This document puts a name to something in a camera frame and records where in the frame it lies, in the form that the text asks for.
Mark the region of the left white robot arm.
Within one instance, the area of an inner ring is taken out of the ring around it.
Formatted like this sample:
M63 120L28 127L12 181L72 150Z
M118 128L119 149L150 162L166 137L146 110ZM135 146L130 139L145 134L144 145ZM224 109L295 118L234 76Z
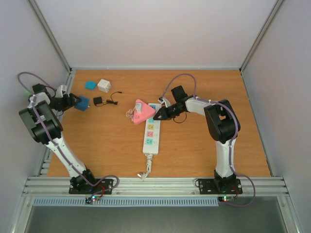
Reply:
M79 194L95 192L98 181L67 145L62 133L63 127L54 113L54 111L65 112L83 103L85 98L73 93L67 94L65 85L55 90L54 97L43 84L36 84L32 89L34 93L29 97L28 107L19 111L28 132L35 142L43 144L58 157L69 173L70 188L74 192Z

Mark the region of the blue cube socket adapter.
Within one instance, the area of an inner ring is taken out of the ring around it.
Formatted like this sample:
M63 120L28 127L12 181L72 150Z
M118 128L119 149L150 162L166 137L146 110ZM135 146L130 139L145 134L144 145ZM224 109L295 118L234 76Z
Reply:
M80 111L85 111L89 108L90 100L86 97L79 96L77 103L74 108Z

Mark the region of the white cube plug with picture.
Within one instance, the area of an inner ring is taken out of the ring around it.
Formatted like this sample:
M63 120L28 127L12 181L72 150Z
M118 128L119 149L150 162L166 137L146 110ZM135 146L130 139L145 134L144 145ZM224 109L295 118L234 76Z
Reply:
M105 93L108 93L111 88L112 88L112 85L110 83L110 81L108 80L105 80L105 79L101 79L98 83L97 83L97 88L102 91L102 92L105 92Z

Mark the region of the white power strip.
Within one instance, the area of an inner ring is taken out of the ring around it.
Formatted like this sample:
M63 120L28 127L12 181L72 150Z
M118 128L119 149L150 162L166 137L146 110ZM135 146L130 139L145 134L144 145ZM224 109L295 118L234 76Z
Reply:
M142 149L144 154L158 155L160 124L161 121L153 120L153 117L150 117L146 120Z

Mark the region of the teal cube plug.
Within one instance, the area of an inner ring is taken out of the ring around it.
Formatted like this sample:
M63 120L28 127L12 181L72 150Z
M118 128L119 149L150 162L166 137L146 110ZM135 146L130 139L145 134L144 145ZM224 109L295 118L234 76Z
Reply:
M96 88L96 86L97 86L97 83L94 81L87 81L85 83L85 88L89 89L89 90L94 90Z

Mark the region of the small white charger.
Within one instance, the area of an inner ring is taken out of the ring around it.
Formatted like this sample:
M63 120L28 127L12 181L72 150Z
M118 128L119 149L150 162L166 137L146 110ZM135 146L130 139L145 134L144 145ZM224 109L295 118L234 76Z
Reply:
M141 110L142 110L142 104L141 102L137 102L135 105L135 110L137 114L141 114Z

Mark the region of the black plug adapter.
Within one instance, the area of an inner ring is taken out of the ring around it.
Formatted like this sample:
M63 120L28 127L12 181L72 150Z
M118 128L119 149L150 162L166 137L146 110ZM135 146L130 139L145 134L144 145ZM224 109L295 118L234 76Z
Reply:
M103 99L102 97L95 97L93 98L93 103L96 107L99 107L99 106L103 106Z

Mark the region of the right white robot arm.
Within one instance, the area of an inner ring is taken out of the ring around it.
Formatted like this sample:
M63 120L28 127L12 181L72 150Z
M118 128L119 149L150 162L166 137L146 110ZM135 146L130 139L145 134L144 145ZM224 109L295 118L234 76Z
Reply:
M168 106L166 99L160 97L163 105L157 110L154 120L175 119L183 112L205 116L210 136L216 143L217 163L214 178L198 179L195 185L200 194L228 194L238 189L237 174L234 169L234 145L240 123L226 99L221 101L205 100L196 95L187 95L182 86L171 90L175 104Z

